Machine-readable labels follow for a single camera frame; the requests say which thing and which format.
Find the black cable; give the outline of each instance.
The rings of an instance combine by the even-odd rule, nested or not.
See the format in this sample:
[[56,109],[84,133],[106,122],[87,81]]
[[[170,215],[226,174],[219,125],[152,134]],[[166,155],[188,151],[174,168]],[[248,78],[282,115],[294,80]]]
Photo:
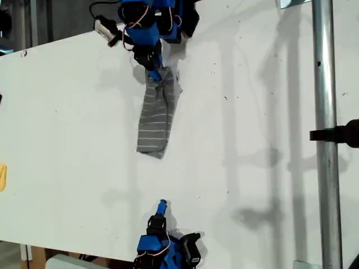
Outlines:
[[92,4],[89,6],[89,11],[90,11],[90,13],[91,13],[92,18],[95,18],[94,13],[92,12],[92,8],[93,8],[94,6],[96,6],[96,5],[98,5],[98,4],[118,4],[118,3],[120,3],[120,2],[121,2],[121,0],[117,0],[117,1],[97,1],[97,2],[92,3]]

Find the yellow object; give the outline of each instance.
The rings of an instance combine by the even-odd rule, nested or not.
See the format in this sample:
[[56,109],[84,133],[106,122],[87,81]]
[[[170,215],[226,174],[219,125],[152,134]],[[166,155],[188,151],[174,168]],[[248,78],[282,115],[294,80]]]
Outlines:
[[0,164],[0,192],[2,192],[6,187],[6,171],[6,165]]

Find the silver pole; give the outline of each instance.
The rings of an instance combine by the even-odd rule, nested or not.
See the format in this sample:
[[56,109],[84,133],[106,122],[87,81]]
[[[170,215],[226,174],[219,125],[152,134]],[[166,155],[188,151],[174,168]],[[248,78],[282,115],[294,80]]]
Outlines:
[[[313,0],[316,129],[337,126],[333,0]],[[317,142],[323,269],[342,269],[338,146]]]

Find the gray sock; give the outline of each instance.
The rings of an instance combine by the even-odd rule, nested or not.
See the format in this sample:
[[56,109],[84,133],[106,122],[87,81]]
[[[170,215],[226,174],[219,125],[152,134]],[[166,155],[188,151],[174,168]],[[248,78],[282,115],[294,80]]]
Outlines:
[[169,67],[162,68],[159,73],[161,81],[154,81],[146,73],[137,151],[161,159],[167,147],[180,90],[174,86],[173,73]]

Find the white tabletop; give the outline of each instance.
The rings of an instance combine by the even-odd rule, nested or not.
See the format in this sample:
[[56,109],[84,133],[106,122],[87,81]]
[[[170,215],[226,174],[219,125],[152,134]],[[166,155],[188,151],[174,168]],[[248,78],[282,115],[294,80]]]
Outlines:
[[[359,116],[358,1],[334,1],[338,123]],[[133,260],[161,198],[202,268],[321,263],[311,4],[205,0],[163,160],[135,152],[144,70],[96,33],[0,57],[0,240]],[[359,252],[359,151],[340,145],[345,268]]]

